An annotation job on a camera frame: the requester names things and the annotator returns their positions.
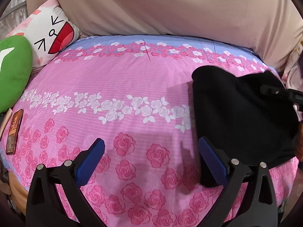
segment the blue textured pad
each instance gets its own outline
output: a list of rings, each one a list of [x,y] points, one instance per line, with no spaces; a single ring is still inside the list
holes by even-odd
[[[226,187],[228,185],[227,168],[203,137],[199,139],[198,149],[216,183]]]
[[[95,168],[97,167],[99,161],[101,160],[104,151],[105,143],[102,139],[95,141],[93,148],[90,153],[83,160],[81,165],[76,171],[76,185],[80,188],[88,183],[91,175],[93,174]]]

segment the bed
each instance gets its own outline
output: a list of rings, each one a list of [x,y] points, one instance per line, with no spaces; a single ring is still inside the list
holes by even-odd
[[[202,38],[80,39],[28,84],[13,109],[24,109],[16,154],[5,155],[6,127],[2,160],[28,190],[39,163],[61,165],[100,137],[105,155],[81,190],[105,223],[162,226],[166,219],[170,226],[195,226],[222,190],[198,183],[191,74],[203,65],[236,76],[269,70],[279,77],[251,50]],[[278,206],[290,194],[297,165],[293,158],[270,170]],[[62,187],[58,192],[75,219]]]

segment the red mouth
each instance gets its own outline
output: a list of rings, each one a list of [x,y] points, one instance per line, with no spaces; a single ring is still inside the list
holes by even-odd
[[[74,35],[75,33],[72,26],[68,22],[65,22],[51,45],[48,54],[56,54],[64,49],[73,40]]]

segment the green pillow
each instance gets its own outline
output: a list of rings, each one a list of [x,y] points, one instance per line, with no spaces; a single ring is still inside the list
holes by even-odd
[[[32,49],[23,36],[0,41],[0,113],[13,107],[22,95],[32,66]]]

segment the black fabric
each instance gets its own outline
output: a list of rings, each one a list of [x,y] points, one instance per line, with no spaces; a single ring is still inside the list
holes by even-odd
[[[206,136],[230,158],[243,164],[266,162],[269,168],[294,157],[298,118],[292,103],[260,93],[263,84],[283,87],[270,71],[235,77],[215,66],[193,74],[198,138]],[[201,158],[201,183],[215,186]]]

